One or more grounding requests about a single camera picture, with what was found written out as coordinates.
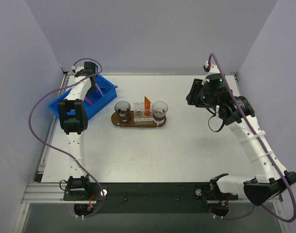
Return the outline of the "clear textured acrylic holder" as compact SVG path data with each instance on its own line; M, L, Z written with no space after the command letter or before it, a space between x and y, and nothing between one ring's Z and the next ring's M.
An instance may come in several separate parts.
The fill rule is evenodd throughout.
M144 115L144 103L143 102L135 102L133 104L133 111L134 111L134 123L135 125L148 125L153 124L153 113L151 110L150 117L146 117Z

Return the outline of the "orange toothpaste tube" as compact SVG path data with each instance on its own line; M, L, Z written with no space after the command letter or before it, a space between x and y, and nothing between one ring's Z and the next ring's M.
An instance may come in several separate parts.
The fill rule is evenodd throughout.
M144 115L146 117L151 115L151 102L146 96L144 97Z

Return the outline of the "pink toothpaste tube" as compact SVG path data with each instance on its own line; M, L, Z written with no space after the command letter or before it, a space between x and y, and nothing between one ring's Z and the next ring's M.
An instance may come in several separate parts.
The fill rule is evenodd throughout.
M85 97L85 101L88 102L90 105L94 104L88 97Z

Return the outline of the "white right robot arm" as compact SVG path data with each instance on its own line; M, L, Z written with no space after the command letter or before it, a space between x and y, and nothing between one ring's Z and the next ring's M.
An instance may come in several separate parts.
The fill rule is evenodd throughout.
M268 145L247 98L228 91L220 74L194 79L186 100L188 105L208 109L223 121L238 139L255 173L253 178L221 174L210 181L213 192L244 195L260 206L296 183L296 173L288 171Z

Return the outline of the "blue tinted glass cup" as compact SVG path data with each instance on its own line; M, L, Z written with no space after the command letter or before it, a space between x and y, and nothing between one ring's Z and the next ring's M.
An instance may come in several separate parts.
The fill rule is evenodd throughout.
M131 105L127 101L119 101L116 103L115 112L118 114L118 118L121 122L127 123L130 120Z

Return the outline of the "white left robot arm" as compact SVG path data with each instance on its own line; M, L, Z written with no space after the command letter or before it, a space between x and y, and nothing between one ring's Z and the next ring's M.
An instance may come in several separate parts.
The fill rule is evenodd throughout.
M65 132L70 157L70 177L67 181L66 191L78 196L82 200L88 199L92 194L89 175L80 165L85 164L84 131L88 126L84 99L90 94L96 83L98 67L94 62L84 62L81 69L74 70L74 84L68 95L57 104L61 129Z

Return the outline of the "clear glass cup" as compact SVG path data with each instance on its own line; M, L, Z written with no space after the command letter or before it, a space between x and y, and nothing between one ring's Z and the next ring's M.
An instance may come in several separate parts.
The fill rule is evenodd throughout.
M152 113L154 122L161 124L165 120L166 113L168 111L168 105L163 101L156 101L152 104Z

